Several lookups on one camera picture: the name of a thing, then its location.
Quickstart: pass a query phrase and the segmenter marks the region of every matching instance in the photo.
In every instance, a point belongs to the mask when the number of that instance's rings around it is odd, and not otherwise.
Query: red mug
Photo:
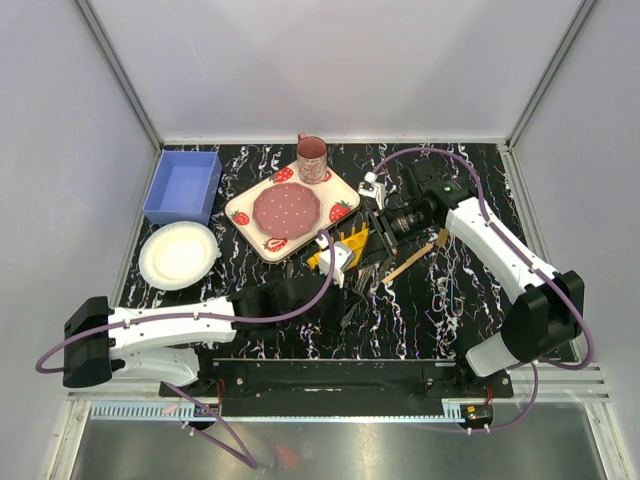
[[[300,180],[315,185],[327,175],[327,144],[321,138],[298,134],[298,172]]]

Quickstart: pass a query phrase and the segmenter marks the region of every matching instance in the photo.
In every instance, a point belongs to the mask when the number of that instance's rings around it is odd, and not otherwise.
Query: pink plate
[[[256,224],[275,238],[295,239],[309,233],[320,212],[320,200],[313,190],[296,182],[267,188],[253,202]]]

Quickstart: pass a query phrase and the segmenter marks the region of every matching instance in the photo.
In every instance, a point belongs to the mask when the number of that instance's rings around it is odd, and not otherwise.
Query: marble tabletop
[[[329,146],[331,167],[353,188],[385,156],[415,144],[335,144]],[[494,144],[430,145],[467,158],[480,174],[485,196],[504,224],[524,240],[515,203],[504,167]],[[177,292],[150,287],[138,270],[138,255],[144,242],[156,231],[145,219],[137,240],[126,278],[120,306],[154,308],[185,305],[227,295],[246,286],[285,277],[282,264],[262,262],[224,216],[225,203],[295,160],[295,146],[285,145],[207,145],[174,146],[167,149],[217,150],[223,165],[223,177],[213,206],[209,227],[214,232],[222,257],[197,284]],[[399,187],[398,172],[403,163],[420,155],[407,155],[391,162],[385,170],[388,192]],[[456,178],[466,172],[444,159],[430,154],[444,178]],[[360,228],[366,219],[368,202],[334,229],[347,235],[352,226]],[[403,246],[397,264],[436,235],[435,230]],[[305,260],[317,251],[310,245],[288,261],[293,276],[309,272]],[[347,288],[353,287],[357,274],[347,275]],[[509,306],[507,296],[491,272],[457,239],[449,239],[444,248],[423,257],[391,286],[378,284],[365,291],[350,325],[339,333],[323,329],[321,322],[289,324],[272,338],[234,341],[209,346],[218,358],[251,359],[436,359],[453,358],[456,339],[467,345],[479,343],[497,332]],[[573,360],[570,348],[556,355]]]

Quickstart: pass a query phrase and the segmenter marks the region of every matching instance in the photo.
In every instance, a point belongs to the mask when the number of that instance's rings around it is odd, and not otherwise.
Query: blue bin
[[[144,214],[156,225],[188,220],[207,226],[222,175],[217,152],[162,152]]]

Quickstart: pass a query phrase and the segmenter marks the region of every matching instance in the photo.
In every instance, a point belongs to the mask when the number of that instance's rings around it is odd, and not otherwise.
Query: tray
[[[280,183],[299,183],[310,188],[320,200],[320,218],[309,231],[296,239],[274,238],[262,232],[252,218],[253,202],[267,188]],[[324,181],[308,185],[300,180],[298,161],[278,170],[271,177],[231,199],[224,208],[225,215],[238,229],[258,256],[267,263],[278,263],[313,240],[318,230],[328,229],[360,207],[360,195],[331,168]]]

